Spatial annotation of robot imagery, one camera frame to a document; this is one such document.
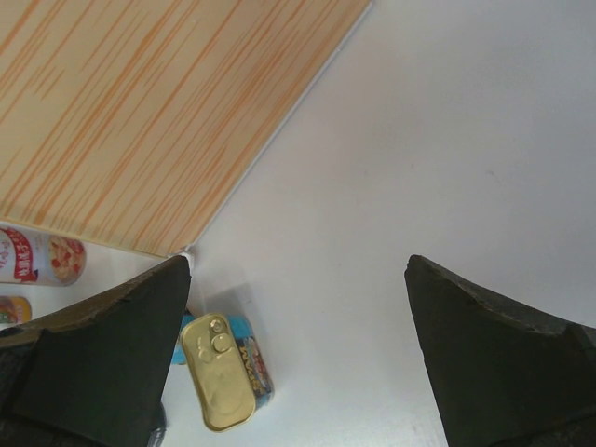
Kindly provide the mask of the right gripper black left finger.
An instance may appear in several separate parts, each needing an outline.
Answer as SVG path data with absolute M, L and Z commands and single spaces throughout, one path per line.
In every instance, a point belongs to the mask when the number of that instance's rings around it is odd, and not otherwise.
M 147 445 L 190 285 L 177 255 L 3 330 L 2 445 Z

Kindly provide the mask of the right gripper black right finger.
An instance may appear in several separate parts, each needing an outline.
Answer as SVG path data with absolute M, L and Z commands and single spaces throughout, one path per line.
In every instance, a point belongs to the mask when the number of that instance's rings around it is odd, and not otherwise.
M 421 255 L 410 257 L 404 278 L 449 445 L 594 445 L 594 328 Z

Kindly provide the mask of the white red tall can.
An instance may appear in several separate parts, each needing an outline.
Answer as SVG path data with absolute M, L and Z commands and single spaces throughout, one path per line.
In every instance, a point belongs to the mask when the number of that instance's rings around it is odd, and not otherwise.
M 69 286 L 86 262 L 86 249 L 76 239 L 1 226 L 2 283 Z

